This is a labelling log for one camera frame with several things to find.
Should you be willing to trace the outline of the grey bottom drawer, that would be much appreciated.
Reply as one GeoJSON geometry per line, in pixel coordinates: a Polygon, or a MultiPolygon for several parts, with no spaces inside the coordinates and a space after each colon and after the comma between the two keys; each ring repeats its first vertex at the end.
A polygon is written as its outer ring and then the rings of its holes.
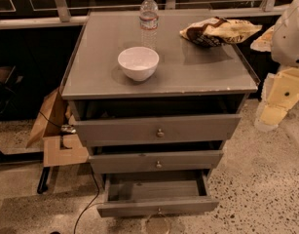
{"type": "Polygon", "coordinates": [[[113,174],[97,210],[101,217],[201,214],[218,203],[203,171],[113,174]]]}

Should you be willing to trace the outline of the grey drawer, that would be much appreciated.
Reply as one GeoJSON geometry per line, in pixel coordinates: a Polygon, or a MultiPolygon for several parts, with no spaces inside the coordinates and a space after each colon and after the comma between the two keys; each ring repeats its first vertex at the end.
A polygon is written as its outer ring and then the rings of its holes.
{"type": "Polygon", "coordinates": [[[222,150],[203,150],[94,155],[89,161],[97,174],[118,174],[213,169],[222,156],[222,150]]]}
{"type": "Polygon", "coordinates": [[[201,214],[218,203],[203,171],[113,174],[97,210],[101,217],[201,214]]]}
{"type": "Polygon", "coordinates": [[[241,120],[239,114],[193,115],[76,121],[86,146],[114,146],[227,140],[241,120]]]}

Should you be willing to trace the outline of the grey top drawer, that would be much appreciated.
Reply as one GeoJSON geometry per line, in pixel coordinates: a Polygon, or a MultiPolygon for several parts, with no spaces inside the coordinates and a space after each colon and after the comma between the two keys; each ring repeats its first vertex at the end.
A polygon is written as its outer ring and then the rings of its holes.
{"type": "Polygon", "coordinates": [[[227,140],[241,120],[239,114],[193,115],[76,121],[86,146],[114,146],[227,140]]]}

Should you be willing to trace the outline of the grey middle drawer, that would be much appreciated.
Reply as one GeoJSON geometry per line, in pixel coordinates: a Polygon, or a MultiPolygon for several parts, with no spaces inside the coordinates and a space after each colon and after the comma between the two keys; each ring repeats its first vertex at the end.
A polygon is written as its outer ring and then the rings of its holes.
{"type": "Polygon", "coordinates": [[[118,174],[213,169],[222,156],[222,150],[203,150],[94,155],[89,161],[97,174],[118,174]]]}

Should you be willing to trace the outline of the grey wooden drawer cabinet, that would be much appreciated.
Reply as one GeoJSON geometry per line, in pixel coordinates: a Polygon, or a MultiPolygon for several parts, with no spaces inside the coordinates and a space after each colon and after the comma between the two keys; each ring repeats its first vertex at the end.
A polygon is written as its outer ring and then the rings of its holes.
{"type": "MultiPolygon", "coordinates": [[[[143,82],[126,76],[118,63],[123,50],[140,43],[135,12],[92,13],[63,83],[76,121],[239,114],[257,79],[238,48],[205,49],[179,31],[201,20],[194,12],[160,15],[153,75],[143,82]]],[[[85,146],[90,156],[222,150],[227,140],[85,146]]]]}

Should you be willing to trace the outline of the brown and yellow chip bag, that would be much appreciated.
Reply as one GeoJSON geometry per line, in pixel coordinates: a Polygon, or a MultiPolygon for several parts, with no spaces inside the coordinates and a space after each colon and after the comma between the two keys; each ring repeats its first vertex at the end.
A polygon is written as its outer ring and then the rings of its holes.
{"type": "Polygon", "coordinates": [[[194,22],[180,31],[186,40],[204,48],[239,44],[262,29],[244,19],[210,18],[194,22]]]}

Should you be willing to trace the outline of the white ceramic bowl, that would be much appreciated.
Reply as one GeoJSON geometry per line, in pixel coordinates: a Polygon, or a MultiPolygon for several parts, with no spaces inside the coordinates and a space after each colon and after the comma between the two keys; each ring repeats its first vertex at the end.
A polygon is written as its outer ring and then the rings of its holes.
{"type": "Polygon", "coordinates": [[[147,80],[156,71],[160,57],[152,49],[132,47],[118,55],[118,63],[124,74],[133,81],[147,80]]]}

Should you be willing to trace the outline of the clear plastic water bottle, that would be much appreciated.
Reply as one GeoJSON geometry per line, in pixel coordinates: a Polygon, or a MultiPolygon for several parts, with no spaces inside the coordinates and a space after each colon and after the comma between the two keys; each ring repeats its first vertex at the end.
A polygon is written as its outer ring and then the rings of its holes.
{"type": "Polygon", "coordinates": [[[158,4],[155,0],[144,0],[139,9],[141,42],[146,48],[156,49],[158,31],[158,4]]]}

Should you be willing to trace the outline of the brown cardboard box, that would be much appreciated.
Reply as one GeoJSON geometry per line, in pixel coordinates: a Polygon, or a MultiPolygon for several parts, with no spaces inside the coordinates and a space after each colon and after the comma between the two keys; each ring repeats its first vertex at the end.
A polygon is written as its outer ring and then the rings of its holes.
{"type": "Polygon", "coordinates": [[[65,134],[61,127],[67,123],[67,102],[59,89],[45,96],[34,122],[26,147],[41,142],[45,167],[83,164],[88,161],[88,150],[76,134],[65,134]]]}

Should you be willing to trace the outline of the black metal floor stand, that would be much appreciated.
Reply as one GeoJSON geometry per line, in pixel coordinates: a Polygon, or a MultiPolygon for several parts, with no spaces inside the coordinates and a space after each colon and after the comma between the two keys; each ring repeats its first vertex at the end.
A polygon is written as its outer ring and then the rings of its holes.
{"type": "Polygon", "coordinates": [[[48,190],[47,180],[50,173],[50,167],[44,167],[40,176],[39,184],[37,186],[37,193],[42,194],[48,190]]]}

